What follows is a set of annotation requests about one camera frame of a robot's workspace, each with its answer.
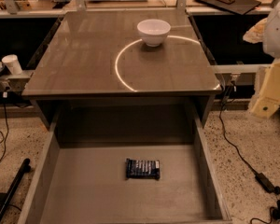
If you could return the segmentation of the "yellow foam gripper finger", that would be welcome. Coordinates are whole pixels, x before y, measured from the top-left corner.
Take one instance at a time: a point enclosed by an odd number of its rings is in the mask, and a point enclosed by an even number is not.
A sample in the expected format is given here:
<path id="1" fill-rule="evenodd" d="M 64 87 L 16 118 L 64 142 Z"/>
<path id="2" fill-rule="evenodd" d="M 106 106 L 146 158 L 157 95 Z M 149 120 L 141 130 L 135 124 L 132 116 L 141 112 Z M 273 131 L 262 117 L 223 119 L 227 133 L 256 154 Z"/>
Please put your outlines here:
<path id="1" fill-rule="evenodd" d="M 258 69 L 254 90 L 248 113 L 256 119 L 270 118 L 280 107 L 280 59 Z"/>

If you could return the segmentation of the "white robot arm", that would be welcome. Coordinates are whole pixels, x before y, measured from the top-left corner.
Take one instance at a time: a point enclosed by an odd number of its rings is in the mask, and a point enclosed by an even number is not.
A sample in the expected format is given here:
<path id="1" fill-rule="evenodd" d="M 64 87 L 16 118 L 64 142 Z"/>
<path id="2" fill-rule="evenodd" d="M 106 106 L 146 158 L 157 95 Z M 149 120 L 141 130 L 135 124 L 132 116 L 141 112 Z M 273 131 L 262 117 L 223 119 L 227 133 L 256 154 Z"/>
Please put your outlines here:
<path id="1" fill-rule="evenodd" d="M 256 86 L 248 106 L 248 112 L 259 119 L 268 119 L 280 107 L 280 0 L 266 19 L 252 26 L 243 40 L 262 43 L 263 51 L 274 57 L 273 63 L 260 69 L 264 75 L 262 83 Z"/>

